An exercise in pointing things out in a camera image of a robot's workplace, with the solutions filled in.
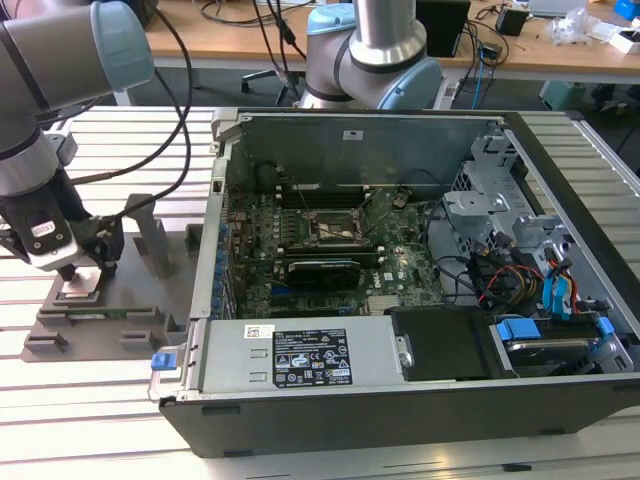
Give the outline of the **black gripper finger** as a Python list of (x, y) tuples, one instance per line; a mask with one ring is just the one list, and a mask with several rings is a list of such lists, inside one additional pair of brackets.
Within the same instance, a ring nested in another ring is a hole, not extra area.
[(76, 240), (66, 233), (49, 233), (41, 237), (27, 235), (23, 241), (11, 227), (1, 230), (1, 246), (23, 262), (46, 272), (56, 271), (70, 281), (76, 271)]
[(107, 279), (115, 275), (125, 246), (121, 220), (91, 217), (77, 222), (74, 224), (74, 238), (83, 254), (99, 267)]

